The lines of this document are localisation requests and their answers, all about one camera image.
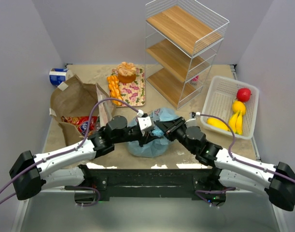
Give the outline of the blue plastic bag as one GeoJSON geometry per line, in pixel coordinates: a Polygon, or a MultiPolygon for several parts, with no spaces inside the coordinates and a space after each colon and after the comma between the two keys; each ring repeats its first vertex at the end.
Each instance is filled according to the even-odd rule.
{"type": "MultiPolygon", "coordinates": [[[[151,111],[149,117],[154,123],[157,121],[171,121],[179,118],[174,110],[166,107],[151,111]]],[[[151,135],[157,137],[157,139],[143,145],[143,147],[139,146],[138,141],[127,142],[126,147],[128,152],[133,156],[144,158],[155,158],[164,154],[171,142],[164,136],[164,133],[157,126],[151,131],[151,135]]]]}

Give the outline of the red snack packet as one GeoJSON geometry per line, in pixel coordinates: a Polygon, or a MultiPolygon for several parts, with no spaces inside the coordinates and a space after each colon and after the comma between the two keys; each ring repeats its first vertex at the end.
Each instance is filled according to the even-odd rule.
{"type": "MultiPolygon", "coordinates": [[[[97,116],[91,117],[88,135],[91,135],[95,131],[97,119],[98,119],[97,116]]],[[[78,116],[78,117],[64,117],[64,116],[62,116],[61,121],[74,125],[76,127],[76,129],[79,131],[79,133],[82,136],[85,136],[86,131],[87,131],[88,122],[89,122],[89,116],[78,116]]]]}

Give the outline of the brown paper grocery bag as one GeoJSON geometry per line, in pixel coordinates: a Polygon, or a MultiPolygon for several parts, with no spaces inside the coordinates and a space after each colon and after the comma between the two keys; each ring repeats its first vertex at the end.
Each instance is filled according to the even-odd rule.
{"type": "MultiPolygon", "coordinates": [[[[89,116],[95,104],[107,98],[108,93],[99,84],[83,83],[77,75],[61,83],[54,90],[50,100],[50,115],[61,127],[66,145],[79,142],[84,136],[74,125],[62,122],[61,117],[89,116]]],[[[97,116],[98,119],[93,133],[112,119],[115,110],[116,105],[112,101],[105,101],[95,108],[92,116],[97,116]]]]}

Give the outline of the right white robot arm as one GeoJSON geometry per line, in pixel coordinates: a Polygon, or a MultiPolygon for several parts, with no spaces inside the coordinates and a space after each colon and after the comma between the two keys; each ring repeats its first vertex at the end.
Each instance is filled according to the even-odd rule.
{"type": "Polygon", "coordinates": [[[187,126],[182,117],[157,121],[156,126],[168,140],[182,144],[201,164],[219,169],[219,182],[223,186],[265,193],[276,207],[294,210],[295,173],[288,164],[267,164],[233,154],[230,148],[209,142],[199,126],[187,126]]]}

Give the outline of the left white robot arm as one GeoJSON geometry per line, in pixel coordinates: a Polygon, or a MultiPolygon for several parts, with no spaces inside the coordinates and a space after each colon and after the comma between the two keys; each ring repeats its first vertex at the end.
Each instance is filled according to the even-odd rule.
{"type": "Polygon", "coordinates": [[[128,126],[123,116],[115,116],[105,126],[82,141],[49,152],[33,155],[22,152],[9,171],[18,200],[37,195],[48,183],[48,176],[62,168],[83,160],[93,160],[114,150],[118,143],[139,142],[143,146],[156,139],[150,132],[154,122],[149,117],[138,117],[137,124],[128,126]]]}

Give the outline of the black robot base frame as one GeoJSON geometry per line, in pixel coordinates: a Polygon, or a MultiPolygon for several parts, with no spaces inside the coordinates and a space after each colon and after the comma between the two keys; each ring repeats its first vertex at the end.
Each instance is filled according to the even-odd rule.
{"type": "Polygon", "coordinates": [[[225,192],[233,188],[219,181],[220,170],[212,169],[90,169],[79,165],[83,182],[66,190],[100,193],[101,201],[126,198],[190,198],[217,203],[226,200],[225,192]]]}

